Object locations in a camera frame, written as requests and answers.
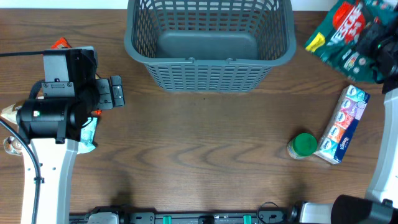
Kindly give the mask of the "green Nescafe coffee bag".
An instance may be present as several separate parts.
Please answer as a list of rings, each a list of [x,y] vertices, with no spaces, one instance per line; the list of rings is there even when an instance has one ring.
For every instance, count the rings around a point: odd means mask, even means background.
[[[356,50],[366,26],[387,25],[397,17],[397,6],[387,1],[339,0],[306,41],[305,50],[354,82],[384,81],[375,60]]]

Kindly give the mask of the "Kleenex tissue multipack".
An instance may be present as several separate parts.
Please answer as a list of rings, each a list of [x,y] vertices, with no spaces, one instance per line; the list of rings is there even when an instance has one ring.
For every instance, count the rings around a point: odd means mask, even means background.
[[[318,142],[316,156],[330,164],[342,162],[369,99],[370,94],[353,85],[342,91],[330,122]]]

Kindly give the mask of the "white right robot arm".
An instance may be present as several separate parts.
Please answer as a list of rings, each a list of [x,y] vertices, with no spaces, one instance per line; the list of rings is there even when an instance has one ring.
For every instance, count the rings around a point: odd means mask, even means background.
[[[381,148],[364,198],[340,195],[333,203],[304,202],[292,208],[291,223],[397,223],[397,21],[373,24],[357,49],[384,75],[385,122]]]

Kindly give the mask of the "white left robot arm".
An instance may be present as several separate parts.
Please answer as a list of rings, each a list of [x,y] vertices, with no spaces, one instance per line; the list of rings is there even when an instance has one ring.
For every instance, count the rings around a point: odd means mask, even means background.
[[[24,147],[21,223],[68,223],[73,166],[92,112],[125,105],[121,77],[96,78],[94,47],[42,52],[45,78],[18,110]]]

